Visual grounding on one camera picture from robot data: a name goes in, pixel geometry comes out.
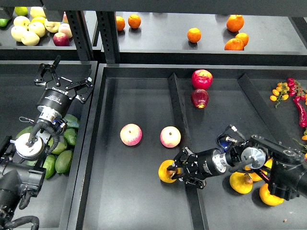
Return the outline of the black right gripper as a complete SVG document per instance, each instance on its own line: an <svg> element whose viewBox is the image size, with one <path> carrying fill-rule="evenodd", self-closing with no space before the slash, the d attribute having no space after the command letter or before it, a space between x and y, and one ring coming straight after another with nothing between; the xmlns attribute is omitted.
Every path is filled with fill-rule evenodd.
<svg viewBox="0 0 307 230"><path fill-rule="evenodd" d="M217 169L213 162L213 149L193 153L188 147L183 147L174 157L174 166L184 168L185 173L174 173L171 179L179 179L185 184L203 189L204 179L217 176Z"/></svg>

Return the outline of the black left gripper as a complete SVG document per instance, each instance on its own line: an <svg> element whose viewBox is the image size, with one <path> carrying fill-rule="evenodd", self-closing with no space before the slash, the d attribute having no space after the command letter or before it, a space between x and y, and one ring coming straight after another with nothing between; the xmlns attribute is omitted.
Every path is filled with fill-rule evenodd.
<svg viewBox="0 0 307 230"><path fill-rule="evenodd" d="M36 86L44 86L45 90L37 103L40 112L49 107L56 111L58 115L65 115L74 99L82 104L86 103L94 89L91 73L88 70L85 79L63 86L60 85L56 68L60 63L60 55L56 57L52 64L41 63L34 78ZM44 75L51 76L50 81L44 80Z"/></svg>

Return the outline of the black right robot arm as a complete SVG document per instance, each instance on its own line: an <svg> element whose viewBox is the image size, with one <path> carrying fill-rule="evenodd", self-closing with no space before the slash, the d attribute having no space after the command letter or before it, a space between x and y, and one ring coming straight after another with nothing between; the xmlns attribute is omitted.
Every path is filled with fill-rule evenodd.
<svg viewBox="0 0 307 230"><path fill-rule="evenodd" d="M216 144L199 153L183 147L166 168L170 179L203 189L206 178L226 171L256 173L271 195L287 201L307 195L307 161L302 152L259 135L245 138L232 125L217 137Z"/></svg>

